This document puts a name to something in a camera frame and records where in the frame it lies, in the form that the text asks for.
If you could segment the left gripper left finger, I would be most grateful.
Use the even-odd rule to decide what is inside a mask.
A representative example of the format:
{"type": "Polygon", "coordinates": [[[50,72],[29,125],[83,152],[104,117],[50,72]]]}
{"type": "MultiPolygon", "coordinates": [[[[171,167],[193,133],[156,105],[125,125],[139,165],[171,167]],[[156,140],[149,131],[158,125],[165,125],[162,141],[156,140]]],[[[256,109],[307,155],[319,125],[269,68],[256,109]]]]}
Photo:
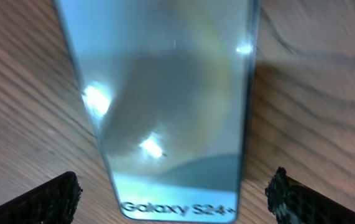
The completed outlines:
{"type": "Polygon", "coordinates": [[[0,224],[71,224],[83,189],[72,171],[0,205],[0,224]]]}

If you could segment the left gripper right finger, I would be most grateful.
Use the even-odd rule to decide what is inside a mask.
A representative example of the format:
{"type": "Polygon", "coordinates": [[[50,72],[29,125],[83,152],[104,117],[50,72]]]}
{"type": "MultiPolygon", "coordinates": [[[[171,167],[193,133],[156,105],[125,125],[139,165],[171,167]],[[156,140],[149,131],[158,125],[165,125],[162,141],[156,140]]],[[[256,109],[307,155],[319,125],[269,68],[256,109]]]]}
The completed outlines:
{"type": "Polygon", "coordinates": [[[355,212],[289,177],[279,167],[265,188],[278,224],[355,224],[355,212]]]}

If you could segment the blue Galaxy smartphone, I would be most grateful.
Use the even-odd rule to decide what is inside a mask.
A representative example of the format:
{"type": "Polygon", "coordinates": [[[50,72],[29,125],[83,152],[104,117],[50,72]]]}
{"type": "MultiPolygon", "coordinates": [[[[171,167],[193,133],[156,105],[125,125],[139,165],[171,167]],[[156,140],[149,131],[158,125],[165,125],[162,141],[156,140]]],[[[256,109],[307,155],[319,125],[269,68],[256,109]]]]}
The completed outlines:
{"type": "Polygon", "coordinates": [[[56,0],[121,213],[232,223],[259,2],[56,0]]]}

